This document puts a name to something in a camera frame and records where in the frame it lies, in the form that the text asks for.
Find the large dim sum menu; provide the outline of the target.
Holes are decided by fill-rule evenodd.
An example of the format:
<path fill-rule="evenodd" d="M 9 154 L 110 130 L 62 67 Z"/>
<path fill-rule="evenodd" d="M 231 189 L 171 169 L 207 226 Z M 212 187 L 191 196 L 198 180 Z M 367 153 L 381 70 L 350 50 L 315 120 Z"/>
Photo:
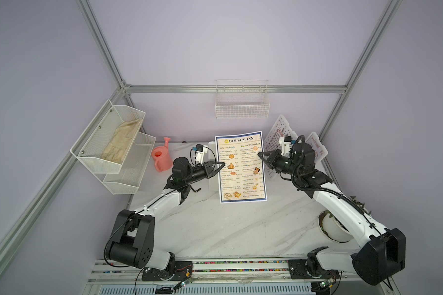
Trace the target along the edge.
<path fill-rule="evenodd" d="M 221 204 L 265 202 L 267 191 L 261 131 L 215 137 L 217 160 L 225 166 L 218 173 Z"/>

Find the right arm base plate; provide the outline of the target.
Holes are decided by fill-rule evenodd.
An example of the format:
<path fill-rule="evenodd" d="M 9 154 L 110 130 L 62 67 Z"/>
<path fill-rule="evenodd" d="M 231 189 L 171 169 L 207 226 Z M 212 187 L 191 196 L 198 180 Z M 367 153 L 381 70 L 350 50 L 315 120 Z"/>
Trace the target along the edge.
<path fill-rule="evenodd" d="M 305 259 L 289 259 L 287 261 L 291 279 L 339 279 L 338 270 L 323 269 L 316 257 L 327 247 L 319 247 L 308 253 Z"/>

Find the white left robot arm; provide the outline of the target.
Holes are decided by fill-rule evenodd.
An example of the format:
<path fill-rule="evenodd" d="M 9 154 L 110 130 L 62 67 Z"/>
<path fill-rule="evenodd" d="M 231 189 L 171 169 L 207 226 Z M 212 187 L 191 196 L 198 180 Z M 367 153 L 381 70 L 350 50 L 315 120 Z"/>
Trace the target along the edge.
<path fill-rule="evenodd" d="M 116 261 L 120 267 L 150 268 L 173 274 L 175 254 L 155 247 L 156 223 L 182 205 L 190 192 L 198 192 L 193 184 L 215 177 L 224 166 L 225 163 L 219 161 L 192 165 L 186 157 L 176 158 L 172 174 L 159 196 L 138 211 L 118 213 L 104 247 L 105 262 Z"/>

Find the dotted table price menu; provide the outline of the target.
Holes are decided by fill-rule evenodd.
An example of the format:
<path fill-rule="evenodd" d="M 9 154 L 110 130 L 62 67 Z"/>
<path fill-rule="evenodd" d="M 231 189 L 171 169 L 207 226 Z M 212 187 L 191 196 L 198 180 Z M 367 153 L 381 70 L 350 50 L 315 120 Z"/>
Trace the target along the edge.
<path fill-rule="evenodd" d="M 298 135 L 291 129 L 289 122 L 283 115 L 279 115 L 268 135 L 263 139 L 263 150 L 274 151 L 280 149 L 279 138 L 291 136 L 295 140 Z"/>

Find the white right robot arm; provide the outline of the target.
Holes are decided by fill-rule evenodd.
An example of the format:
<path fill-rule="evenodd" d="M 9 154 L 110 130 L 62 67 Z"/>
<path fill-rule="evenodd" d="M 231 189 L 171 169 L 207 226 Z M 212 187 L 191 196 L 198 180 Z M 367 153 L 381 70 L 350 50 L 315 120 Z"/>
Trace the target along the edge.
<path fill-rule="evenodd" d="M 402 271 L 406 266 L 406 236 L 397 228 L 389 229 L 374 220 L 353 199 L 344 195 L 315 164 L 315 151 L 303 135 L 291 144 L 290 151 L 280 149 L 259 152 L 259 158 L 283 180 L 294 185 L 324 206 L 358 244 L 355 250 L 334 251 L 319 247 L 308 253 L 303 272 L 318 279 L 335 270 L 358 275 L 375 286 Z"/>

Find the large white board front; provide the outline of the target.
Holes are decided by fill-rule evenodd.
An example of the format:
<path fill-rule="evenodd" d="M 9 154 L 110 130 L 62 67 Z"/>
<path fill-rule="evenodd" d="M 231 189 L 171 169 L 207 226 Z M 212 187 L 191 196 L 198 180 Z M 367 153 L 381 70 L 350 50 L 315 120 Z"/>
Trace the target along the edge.
<path fill-rule="evenodd" d="M 270 157 L 280 156 L 284 138 L 287 136 L 290 136 L 293 141 L 298 138 L 287 119 L 283 115 L 279 115 L 267 137 L 263 140 L 263 152 L 266 155 L 258 156 L 258 158 L 268 160 Z"/>

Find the narrow white rack box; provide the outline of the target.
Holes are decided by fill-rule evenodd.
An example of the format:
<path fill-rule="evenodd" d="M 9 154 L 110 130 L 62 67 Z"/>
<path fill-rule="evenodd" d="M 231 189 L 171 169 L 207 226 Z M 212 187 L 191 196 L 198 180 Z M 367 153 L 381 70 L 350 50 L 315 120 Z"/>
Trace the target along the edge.
<path fill-rule="evenodd" d="M 306 138 L 306 143 L 309 144 L 315 152 L 315 163 L 320 163 L 328 155 L 328 150 L 321 143 L 320 138 L 316 132 L 311 132 Z"/>

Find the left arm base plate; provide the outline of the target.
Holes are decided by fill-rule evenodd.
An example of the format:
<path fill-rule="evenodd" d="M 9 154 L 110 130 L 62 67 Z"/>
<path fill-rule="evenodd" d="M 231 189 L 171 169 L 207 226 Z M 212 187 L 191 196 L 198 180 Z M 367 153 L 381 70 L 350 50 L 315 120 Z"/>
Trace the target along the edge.
<path fill-rule="evenodd" d="M 144 268 L 141 281 L 182 281 L 192 276 L 192 261 L 170 261 L 168 268 Z"/>

